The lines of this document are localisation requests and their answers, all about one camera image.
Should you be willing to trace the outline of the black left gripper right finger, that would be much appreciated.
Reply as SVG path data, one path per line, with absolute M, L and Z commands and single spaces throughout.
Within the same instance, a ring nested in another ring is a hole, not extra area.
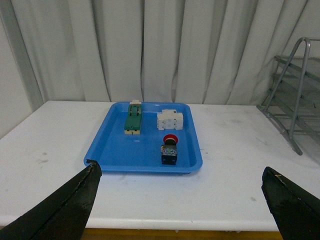
M 262 192 L 284 240 L 320 238 L 320 199 L 267 166 Z

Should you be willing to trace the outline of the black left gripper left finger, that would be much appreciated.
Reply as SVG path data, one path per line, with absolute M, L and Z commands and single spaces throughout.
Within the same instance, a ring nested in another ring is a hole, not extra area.
M 102 176 L 96 161 L 0 231 L 2 240 L 79 240 Z

